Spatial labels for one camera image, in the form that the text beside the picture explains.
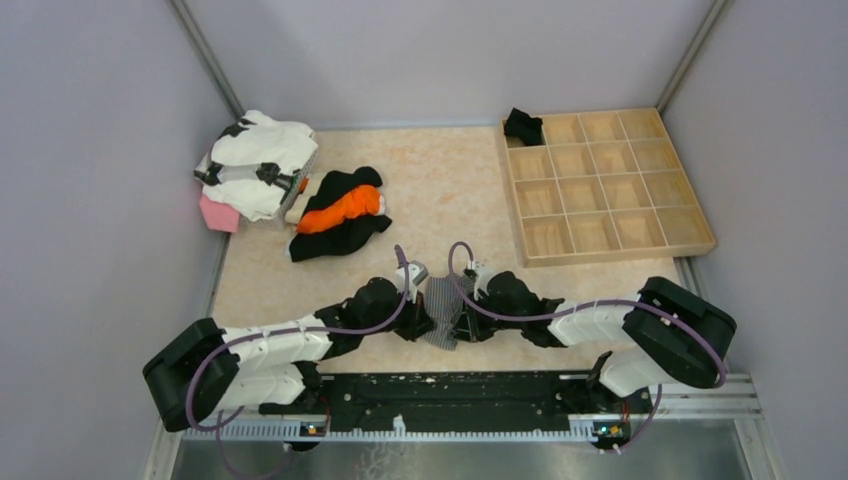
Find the grey striped underwear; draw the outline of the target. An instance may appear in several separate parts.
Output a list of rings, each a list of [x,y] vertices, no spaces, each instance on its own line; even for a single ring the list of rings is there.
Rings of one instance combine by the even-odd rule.
[[[471,295],[474,280],[465,275],[451,274],[431,277],[423,297],[425,313],[434,322],[434,328],[423,335],[423,340],[448,351],[454,351],[458,346],[453,329],[465,305],[456,284],[467,296]]]

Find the orange underwear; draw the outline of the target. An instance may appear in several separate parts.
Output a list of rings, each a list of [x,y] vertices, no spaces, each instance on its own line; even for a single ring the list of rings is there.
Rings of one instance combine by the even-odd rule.
[[[305,212],[296,231],[301,234],[322,233],[345,221],[366,215],[383,215],[385,212],[386,200],[380,191],[371,185],[360,185],[326,208]]]

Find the wooden compartment tray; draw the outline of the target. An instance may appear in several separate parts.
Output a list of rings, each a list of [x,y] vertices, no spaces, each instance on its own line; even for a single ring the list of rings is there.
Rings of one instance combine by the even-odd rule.
[[[534,115],[544,144],[497,144],[526,267],[702,256],[717,245],[655,108]]]

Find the black boxer underwear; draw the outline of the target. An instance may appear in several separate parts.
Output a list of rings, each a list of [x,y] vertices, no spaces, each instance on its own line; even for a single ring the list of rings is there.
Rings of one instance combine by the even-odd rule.
[[[506,137],[518,139],[524,146],[541,146],[544,144],[543,124],[542,118],[512,108],[503,131]]]

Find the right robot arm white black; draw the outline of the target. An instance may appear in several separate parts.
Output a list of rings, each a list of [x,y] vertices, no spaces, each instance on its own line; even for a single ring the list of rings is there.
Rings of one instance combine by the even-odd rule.
[[[458,335],[465,341],[516,329],[539,348],[623,344],[602,354],[589,375],[586,397],[600,412],[649,386],[676,382],[706,390],[727,380],[724,360],[736,320],[665,277],[648,278],[628,296],[579,303],[542,298],[510,271],[467,273],[473,286],[454,288],[466,311]]]

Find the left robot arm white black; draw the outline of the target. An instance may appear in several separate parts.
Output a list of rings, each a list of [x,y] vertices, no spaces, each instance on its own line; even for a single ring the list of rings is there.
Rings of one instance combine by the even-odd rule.
[[[243,409],[311,413],[323,398],[317,366],[394,333],[415,341],[432,331],[419,291],[428,276],[418,261],[399,278],[370,279],[340,303],[267,326],[222,327],[211,317],[190,324],[157,353],[142,375],[165,429],[211,431]]]

